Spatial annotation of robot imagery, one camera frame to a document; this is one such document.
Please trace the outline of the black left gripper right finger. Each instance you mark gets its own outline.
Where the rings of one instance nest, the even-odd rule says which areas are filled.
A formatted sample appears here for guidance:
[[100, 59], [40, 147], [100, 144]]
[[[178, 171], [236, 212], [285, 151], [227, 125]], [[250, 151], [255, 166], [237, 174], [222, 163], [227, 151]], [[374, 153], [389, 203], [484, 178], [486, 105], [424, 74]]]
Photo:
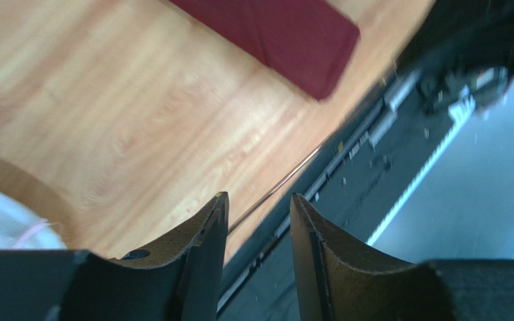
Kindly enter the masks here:
[[514, 320], [514, 259], [409, 263], [290, 200], [302, 320]]

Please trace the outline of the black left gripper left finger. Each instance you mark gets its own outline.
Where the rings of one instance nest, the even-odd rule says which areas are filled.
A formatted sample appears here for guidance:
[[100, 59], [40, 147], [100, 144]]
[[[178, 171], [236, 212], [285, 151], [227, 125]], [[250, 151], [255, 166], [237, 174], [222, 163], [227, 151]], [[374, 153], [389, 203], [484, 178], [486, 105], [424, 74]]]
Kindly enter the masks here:
[[104, 259], [88, 250], [0, 250], [0, 320], [215, 320], [229, 198]]

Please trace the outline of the dark red cloth napkin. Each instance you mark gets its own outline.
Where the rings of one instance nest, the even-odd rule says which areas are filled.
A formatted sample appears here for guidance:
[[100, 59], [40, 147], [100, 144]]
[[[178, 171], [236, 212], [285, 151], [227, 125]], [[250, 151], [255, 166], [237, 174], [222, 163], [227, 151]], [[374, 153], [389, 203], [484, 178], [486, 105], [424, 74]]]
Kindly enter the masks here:
[[333, 93], [361, 35], [327, 1], [179, 0], [174, 5], [316, 100]]

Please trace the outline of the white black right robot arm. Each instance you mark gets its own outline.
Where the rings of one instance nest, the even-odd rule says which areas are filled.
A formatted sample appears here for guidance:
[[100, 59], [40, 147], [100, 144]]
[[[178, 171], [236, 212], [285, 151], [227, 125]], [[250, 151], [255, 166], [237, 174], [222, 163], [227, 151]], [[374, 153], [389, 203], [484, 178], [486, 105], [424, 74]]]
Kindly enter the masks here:
[[498, 67], [514, 76], [514, 1], [436, 1], [399, 57], [400, 73], [422, 73], [426, 114], [458, 100], [455, 81]]

